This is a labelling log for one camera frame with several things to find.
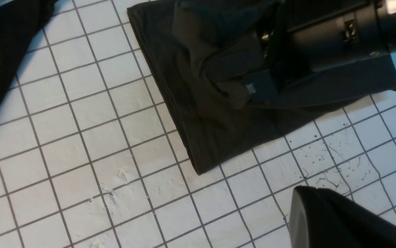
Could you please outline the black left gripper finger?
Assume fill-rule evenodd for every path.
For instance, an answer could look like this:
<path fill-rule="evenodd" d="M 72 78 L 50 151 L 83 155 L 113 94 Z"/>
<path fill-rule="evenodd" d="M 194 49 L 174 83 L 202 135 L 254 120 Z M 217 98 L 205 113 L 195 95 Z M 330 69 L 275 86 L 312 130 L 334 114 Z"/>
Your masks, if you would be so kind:
<path fill-rule="evenodd" d="M 396 248 L 396 226 L 334 190 L 297 186 L 289 219 L 293 248 Z"/>

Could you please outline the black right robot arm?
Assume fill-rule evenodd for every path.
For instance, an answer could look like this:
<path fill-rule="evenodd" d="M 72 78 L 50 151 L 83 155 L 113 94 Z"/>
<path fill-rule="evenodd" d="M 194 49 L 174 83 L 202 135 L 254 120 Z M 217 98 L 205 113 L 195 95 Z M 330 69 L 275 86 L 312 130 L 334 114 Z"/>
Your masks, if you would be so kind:
<path fill-rule="evenodd" d="M 287 0 L 255 25 L 274 62 L 241 77 L 249 103 L 311 111 L 259 169 L 292 193 L 293 248 L 396 248 L 396 7 L 387 0 Z"/>

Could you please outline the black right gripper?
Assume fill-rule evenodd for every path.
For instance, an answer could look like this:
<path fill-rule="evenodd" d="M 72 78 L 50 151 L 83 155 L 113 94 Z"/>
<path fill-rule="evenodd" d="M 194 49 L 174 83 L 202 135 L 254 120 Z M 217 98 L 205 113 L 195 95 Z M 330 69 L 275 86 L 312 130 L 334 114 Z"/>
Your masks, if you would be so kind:
<path fill-rule="evenodd" d="M 377 58 L 389 53 L 380 19 L 385 0 L 282 0 L 260 27 L 260 42 L 271 54 L 282 35 L 310 71 Z M 306 66 L 275 65 L 242 76 L 253 103 L 275 100 L 309 75 Z"/>

